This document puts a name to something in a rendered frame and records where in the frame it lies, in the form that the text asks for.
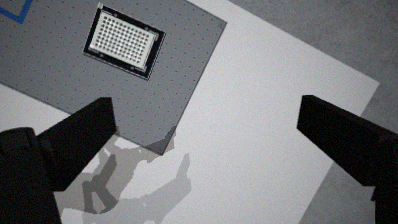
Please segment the blue tape outline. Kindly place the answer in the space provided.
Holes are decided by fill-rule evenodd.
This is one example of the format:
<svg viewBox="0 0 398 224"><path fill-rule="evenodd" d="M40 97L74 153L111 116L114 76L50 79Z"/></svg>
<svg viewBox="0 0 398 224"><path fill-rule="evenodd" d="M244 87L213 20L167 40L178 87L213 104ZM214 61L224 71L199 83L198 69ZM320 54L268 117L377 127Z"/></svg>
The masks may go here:
<svg viewBox="0 0 398 224"><path fill-rule="evenodd" d="M0 13L2 15L4 15L4 16L6 16L6 17L8 17L8 18L20 23L22 25L26 15L27 15L27 12L28 12L28 10L30 8L30 5L31 5L32 1L33 0L26 0L25 1L24 6L23 6L23 8L22 8L22 10L20 12L19 17L14 15L14 14L12 14L11 12L1 8L1 7L0 7Z"/></svg>

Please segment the grey perforated board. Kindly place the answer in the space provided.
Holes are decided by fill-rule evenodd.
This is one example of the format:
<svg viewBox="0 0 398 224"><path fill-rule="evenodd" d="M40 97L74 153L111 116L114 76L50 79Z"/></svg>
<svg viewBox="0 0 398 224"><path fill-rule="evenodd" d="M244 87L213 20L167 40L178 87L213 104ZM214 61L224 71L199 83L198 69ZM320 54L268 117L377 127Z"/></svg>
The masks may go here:
<svg viewBox="0 0 398 224"><path fill-rule="evenodd" d="M149 79L82 53L98 3L166 32ZM33 0L0 13L0 84L70 115L112 97L115 135L161 156L228 22L188 0Z"/></svg>

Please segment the black rectangular plate nest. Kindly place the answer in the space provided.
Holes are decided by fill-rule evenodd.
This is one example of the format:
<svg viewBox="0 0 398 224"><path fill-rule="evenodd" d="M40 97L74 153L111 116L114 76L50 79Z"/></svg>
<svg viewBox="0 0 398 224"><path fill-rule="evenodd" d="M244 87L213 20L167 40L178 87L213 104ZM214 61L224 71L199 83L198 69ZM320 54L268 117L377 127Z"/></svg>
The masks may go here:
<svg viewBox="0 0 398 224"><path fill-rule="evenodd" d="M104 12L108 15L111 15L117 19L120 19L124 22L135 25L135 26L139 27L140 29L143 29L149 33L156 35L156 38L154 40L154 43L151 48L151 51L150 51L149 57L147 59L146 65L144 67L144 70L90 48L90 44L91 44L91 41L92 41L92 38L93 38L93 35L95 32L96 26L98 24L98 21L99 21L99 18L100 18L100 15L102 12ZM82 53L85 53L94 58L97 58L99 60L102 60L104 62L112 64L116 67L119 67L121 69L129 71L131 73L134 73L143 78L149 79L152 69L154 67L154 64L156 62L157 56L159 54L160 48L162 46L163 40L165 38L165 35L166 35L166 32L163 30L160 30L160 29L158 29L154 26L151 26L147 23L144 23L138 19L135 19L129 15L126 15L126 14L120 12L120 11L110 8L104 4L98 3L98 6L97 6L97 9L96 9L96 12L95 12L95 15L94 15L94 18L93 18L93 21L92 21L92 24L91 24L91 27L90 27L90 30L89 30Z"/></svg>

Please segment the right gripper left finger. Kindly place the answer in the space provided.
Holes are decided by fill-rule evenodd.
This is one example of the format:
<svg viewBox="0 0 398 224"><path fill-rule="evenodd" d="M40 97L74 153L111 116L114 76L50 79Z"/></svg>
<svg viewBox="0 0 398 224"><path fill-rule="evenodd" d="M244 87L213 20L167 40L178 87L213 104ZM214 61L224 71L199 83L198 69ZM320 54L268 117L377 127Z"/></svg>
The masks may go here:
<svg viewBox="0 0 398 224"><path fill-rule="evenodd" d="M0 224L62 224L53 192L116 131L112 98L100 97L37 136L31 127L0 132Z"/></svg>

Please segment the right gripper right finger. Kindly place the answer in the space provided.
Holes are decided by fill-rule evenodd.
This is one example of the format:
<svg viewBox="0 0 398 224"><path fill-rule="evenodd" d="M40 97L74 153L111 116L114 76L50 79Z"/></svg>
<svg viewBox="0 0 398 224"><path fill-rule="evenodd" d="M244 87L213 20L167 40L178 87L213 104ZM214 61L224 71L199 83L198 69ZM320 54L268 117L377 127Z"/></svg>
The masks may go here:
<svg viewBox="0 0 398 224"><path fill-rule="evenodd" d="M375 224L398 224L398 134L314 95L297 127L362 186L375 186Z"/></svg>

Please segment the white well plate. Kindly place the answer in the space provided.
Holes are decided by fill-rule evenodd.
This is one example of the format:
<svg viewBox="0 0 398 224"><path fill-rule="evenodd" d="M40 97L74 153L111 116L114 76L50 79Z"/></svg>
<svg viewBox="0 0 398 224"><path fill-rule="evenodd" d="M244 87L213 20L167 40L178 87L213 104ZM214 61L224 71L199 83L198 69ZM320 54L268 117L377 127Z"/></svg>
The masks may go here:
<svg viewBox="0 0 398 224"><path fill-rule="evenodd" d="M90 48L144 70L156 35L101 13Z"/></svg>

